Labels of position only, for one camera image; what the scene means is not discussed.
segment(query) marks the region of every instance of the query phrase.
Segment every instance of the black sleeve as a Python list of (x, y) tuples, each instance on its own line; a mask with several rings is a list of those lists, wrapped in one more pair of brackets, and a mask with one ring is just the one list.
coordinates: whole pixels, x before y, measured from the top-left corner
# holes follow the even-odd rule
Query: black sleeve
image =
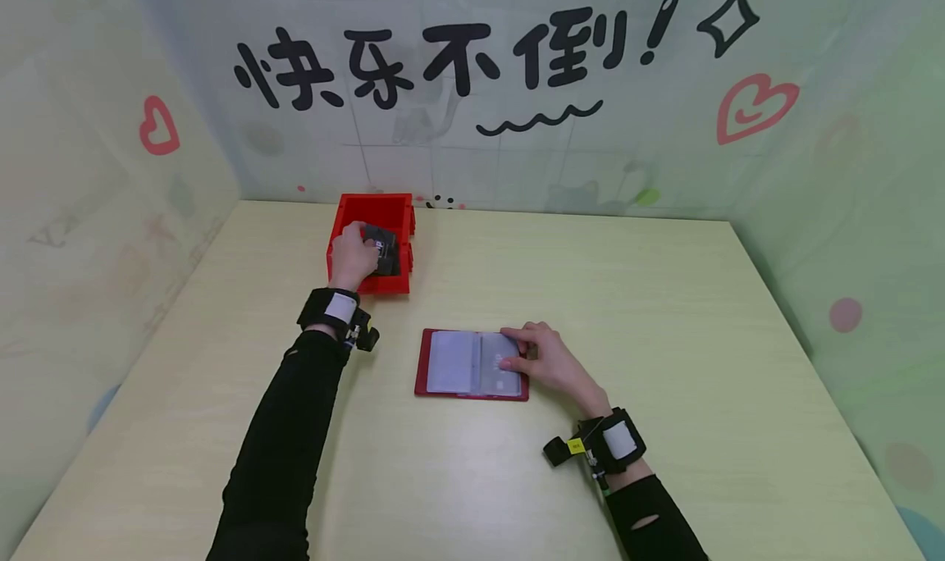
[[(617, 536), (632, 561), (706, 561), (695, 532), (655, 475), (623, 487), (607, 498)], [(659, 518), (636, 530), (640, 520)]]
[(305, 515), (348, 356), (320, 331), (285, 352), (223, 491), (208, 561), (308, 559)]

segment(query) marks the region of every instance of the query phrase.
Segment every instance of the table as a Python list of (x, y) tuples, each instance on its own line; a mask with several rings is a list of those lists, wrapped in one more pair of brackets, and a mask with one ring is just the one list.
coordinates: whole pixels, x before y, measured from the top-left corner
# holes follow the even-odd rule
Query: table
[[(241, 202), (15, 561), (203, 559), (244, 432), (325, 281), (335, 207)], [(525, 404), (413, 395), (423, 327), (547, 320), (644, 432), (713, 559), (921, 560), (732, 227), (418, 209), (410, 295), (345, 372), (313, 559), (620, 559), (571, 429)]]

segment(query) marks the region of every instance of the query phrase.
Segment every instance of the wavy line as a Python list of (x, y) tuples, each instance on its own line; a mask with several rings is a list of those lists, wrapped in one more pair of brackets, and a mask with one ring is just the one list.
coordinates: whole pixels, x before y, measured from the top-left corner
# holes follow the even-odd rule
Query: wavy line
[(514, 125), (512, 122), (506, 120), (502, 122), (502, 125), (499, 125), (496, 130), (488, 130), (482, 125), (475, 125), (475, 130), (478, 130), (480, 134), (486, 135), (486, 137), (494, 137), (496, 135), (501, 135), (506, 130), (511, 130), (512, 132), (524, 132), (530, 130), (534, 125), (539, 124), (539, 122), (542, 122), (542, 124), (546, 124), (548, 126), (557, 126), (560, 125), (561, 122), (564, 122), (564, 120), (571, 115), (577, 116), (579, 118), (587, 118), (588, 116), (596, 114), (597, 110), (599, 110), (602, 106), (604, 106), (604, 100), (597, 100), (595, 105), (586, 110), (577, 109), (568, 103), (568, 107), (564, 109), (564, 113), (561, 114), (560, 118), (555, 118), (554, 120), (549, 120), (545, 114), (539, 112), (535, 114), (535, 116), (530, 121), (521, 126)]

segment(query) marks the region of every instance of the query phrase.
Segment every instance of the forearm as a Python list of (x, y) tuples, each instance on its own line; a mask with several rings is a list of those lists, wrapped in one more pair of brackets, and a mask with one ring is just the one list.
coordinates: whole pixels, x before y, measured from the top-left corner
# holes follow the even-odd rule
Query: forearm
[(249, 522), (304, 530), (347, 360), (346, 350), (320, 331), (305, 331), (286, 352), (223, 492), (218, 531)]
[[(589, 385), (573, 395), (586, 418), (612, 413), (607, 393)], [(633, 561), (702, 561), (708, 559), (683, 512), (645, 460), (605, 477), (607, 504), (617, 536)]]

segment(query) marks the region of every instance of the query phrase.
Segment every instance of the red heart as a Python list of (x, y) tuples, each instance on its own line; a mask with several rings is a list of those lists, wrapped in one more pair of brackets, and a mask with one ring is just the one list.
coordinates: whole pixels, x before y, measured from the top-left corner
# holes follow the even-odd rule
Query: red heart
[[(776, 95), (784, 96), (784, 105), (769, 119), (760, 121), (757, 125), (747, 127), (745, 130), (729, 134), (728, 113), (732, 110), (732, 101), (735, 99), (735, 96), (738, 95), (739, 91), (750, 86), (758, 88), (758, 94), (755, 94), (755, 99), (752, 102), (753, 106), (758, 106), (759, 103), (763, 103), (765, 100)], [(715, 138), (719, 141), (719, 144), (729, 144), (735, 142), (735, 140), (744, 139), (748, 135), (753, 135), (756, 132), (765, 130), (765, 128), (777, 125), (778, 121), (784, 118), (784, 114), (788, 114), (788, 110), (794, 106), (798, 95), (801, 95), (801, 88), (797, 87), (794, 83), (781, 83), (771, 87), (771, 77), (767, 74), (747, 76), (729, 89), (728, 93), (726, 93), (725, 97), (722, 99), (722, 105), (719, 106), (719, 118), (715, 120)], [(738, 112), (735, 113), (735, 121), (744, 125), (746, 122), (754, 120), (759, 116), (760, 112), (746, 116), (745, 112), (739, 109)]]
[[(161, 119), (164, 121), (164, 125), (167, 125), (167, 133), (170, 137), (161, 143), (154, 143), (151, 140), (151, 133), (158, 129), (158, 122), (154, 120), (155, 110), (161, 114)], [(180, 148), (180, 138), (176, 133), (176, 126), (174, 126), (174, 119), (171, 118), (170, 110), (167, 109), (167, 105), (163, 100), (156, 95), (149, 95), (148, 99), (144, 100), (144, 121), (141, 122), (141, 127), (138, 128), (138, 135), (141, 137), (141, 144), (151, 155), (167, 155)]]

